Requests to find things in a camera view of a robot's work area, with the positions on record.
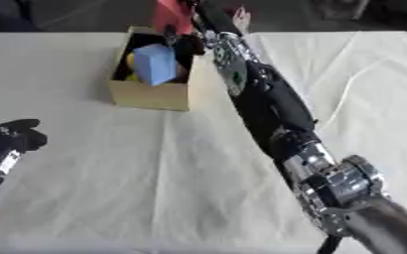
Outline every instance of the table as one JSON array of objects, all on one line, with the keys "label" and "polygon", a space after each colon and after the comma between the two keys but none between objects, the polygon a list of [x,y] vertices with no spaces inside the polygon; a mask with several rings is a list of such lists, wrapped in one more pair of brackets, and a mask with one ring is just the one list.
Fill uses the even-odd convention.
[{"label": "table", "polygon": [[[2,244],[314,253],[324,235],[256,147],[209,59],[196,62],[190,112],[110,103],[104,80],[123,40],[0,34],[0,123],[39,118],[50,142],[0,188]],[[407,206],[407,33],[248,41],[308,102],[332,153],[367,158]],[[338,253],[365,250],[348,239]]]}]

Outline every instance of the red object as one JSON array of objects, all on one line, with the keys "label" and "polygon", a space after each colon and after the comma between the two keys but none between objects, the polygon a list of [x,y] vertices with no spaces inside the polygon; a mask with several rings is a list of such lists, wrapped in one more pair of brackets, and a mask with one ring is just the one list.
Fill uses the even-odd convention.
[{"label": "red object", "polygon": [[189,34],[193,30],[192,12],[178,0],[157,0],[154,12],[153,27],[163,33],[165,26],[176,27],[177,34]]}]

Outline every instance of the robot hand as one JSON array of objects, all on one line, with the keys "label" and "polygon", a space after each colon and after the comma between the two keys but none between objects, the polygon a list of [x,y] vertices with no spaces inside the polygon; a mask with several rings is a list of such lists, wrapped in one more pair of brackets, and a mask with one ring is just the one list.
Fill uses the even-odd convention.
[{"label": "robot hand", "polygon": [[22,119],[0,124],[0,185],[28,151],[36,151],[47,144],[47,136],[34,130],[38,119]]}]

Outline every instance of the yellow object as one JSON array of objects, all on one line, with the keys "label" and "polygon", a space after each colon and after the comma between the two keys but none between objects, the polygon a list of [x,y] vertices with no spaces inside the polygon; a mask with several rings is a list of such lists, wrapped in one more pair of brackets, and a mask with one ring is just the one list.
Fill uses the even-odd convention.
[{"label": "yellow object", "polygon": [[134,69],[134,54],[128,54],[126,57],[126,65],[129,67],[129,69]]},{"label": "yellow object", "polygon": [[136,72],[132,72],[126,77],[126,80],[133,80],[143,83],[142,79],[136,74]]}]

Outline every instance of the robot forearm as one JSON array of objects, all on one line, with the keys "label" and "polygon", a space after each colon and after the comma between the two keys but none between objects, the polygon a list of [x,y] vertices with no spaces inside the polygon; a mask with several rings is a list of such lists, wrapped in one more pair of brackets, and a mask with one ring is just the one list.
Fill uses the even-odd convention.
[{"label": "robot forearm", "polygon": [[407,254],[407,210],[387,199],[351,212],[345,221],[351,236],[375,254]]}]

